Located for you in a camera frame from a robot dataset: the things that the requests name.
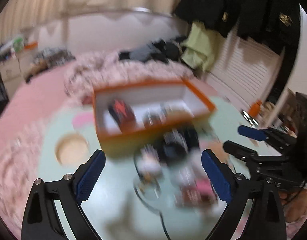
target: green towel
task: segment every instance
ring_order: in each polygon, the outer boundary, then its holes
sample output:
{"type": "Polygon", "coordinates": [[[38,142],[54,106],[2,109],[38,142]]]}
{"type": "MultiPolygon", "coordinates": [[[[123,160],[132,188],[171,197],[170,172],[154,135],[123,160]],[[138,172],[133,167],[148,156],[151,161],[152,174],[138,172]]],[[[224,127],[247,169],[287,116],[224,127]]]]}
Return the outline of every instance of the green towel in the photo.
{"type": "Polygon", "coordinates": [[[187,47],[181,58],[192,69],[210,71],[222,40],[217,31],[206,30],[203,23],[193,22],[188,39],[181,44],[187,47]]]}

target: pink bed sheet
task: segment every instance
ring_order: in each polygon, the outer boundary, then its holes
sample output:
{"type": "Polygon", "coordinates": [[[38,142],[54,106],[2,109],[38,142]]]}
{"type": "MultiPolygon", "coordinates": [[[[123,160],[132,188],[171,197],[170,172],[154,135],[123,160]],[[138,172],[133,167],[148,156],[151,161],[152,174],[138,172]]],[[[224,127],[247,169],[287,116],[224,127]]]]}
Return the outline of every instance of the pink bed sheet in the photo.
{"type": "Polygon", "coordinates": [[[0,117],[0,216],[17,239],[28,194],[36,179],[44,130],[67,96],[56,67],[21,84],[0,117]]]}
{"type": "Polygon", "coordinates": [[[25,82],[16,91],[0,118],[0,151],[6,142],[33,121],[50,116],[66,99],[64,72],[57,67],[25,82]]]}

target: clothes pile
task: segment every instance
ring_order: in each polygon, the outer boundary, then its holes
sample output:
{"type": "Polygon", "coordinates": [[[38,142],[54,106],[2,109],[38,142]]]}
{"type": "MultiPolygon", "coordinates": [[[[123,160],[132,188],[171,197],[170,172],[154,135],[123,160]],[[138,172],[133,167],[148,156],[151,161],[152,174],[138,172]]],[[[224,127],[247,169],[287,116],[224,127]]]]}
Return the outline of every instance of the clothes pile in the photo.
{"type": "Polygon", "coordinates": [[[54,66],[63,65],[76,58],[65,48],[46,48],[37,53],[33,63],[38,64],[40,59],[46,61],[48,68],[52,68],[54,66]]]}
{"type": "Polygon", "coordinates": [[[31,78],[55,66],[60,66],[66,62],[75,60],[76,58],[67,49],[62,48],[46,48],[37,53],[30,69],[24,74],[26,83],[29,83],[31,78]]]}
{"type": "Polygon", "coordinates": [[[133,51],[122,51],[119,53],[119,60],[136,60],[147,62],[149,60],[161,61],[165,64],[168,60],[179,61],[183,51],[180,43],[186,39],[185,36],[176,37],[172,40],[157,40],[137,48],[133,51]]]}

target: open box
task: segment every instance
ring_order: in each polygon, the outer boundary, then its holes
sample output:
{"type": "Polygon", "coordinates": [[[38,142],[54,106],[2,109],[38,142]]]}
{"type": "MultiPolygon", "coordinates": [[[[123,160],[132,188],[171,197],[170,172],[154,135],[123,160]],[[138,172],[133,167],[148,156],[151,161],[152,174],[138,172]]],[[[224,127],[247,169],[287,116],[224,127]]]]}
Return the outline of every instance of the open box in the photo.
{"type": "Polygon", "coordinates": [[[204,126],[215,105],[188,80],[149,80],[95,89],[93,108],[101,148],[106,156],[115,158],[133,154],[173,128],[188,123],[204,126]],[[108,111],[108,106],[115,99],[122,99],[131,106],[137,121],[135,128],[121,132],[108,111]],[[144,115],[161,112],[162,105],[182,108],[189,114],[145,128],[144,115]]]}

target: closet door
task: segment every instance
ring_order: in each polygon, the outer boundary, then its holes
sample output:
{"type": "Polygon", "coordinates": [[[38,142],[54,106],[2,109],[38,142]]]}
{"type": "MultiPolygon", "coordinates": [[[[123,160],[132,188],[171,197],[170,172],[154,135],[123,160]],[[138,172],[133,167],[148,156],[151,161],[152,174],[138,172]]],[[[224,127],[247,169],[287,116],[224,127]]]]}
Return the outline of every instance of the closet door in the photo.
{"type": "Polygon", "coordinates": [[[237,37],[235,27],[224,41],[207,83],[238,109],[265,100],[275,82],[282,57],[249,38],[237,37]]]}

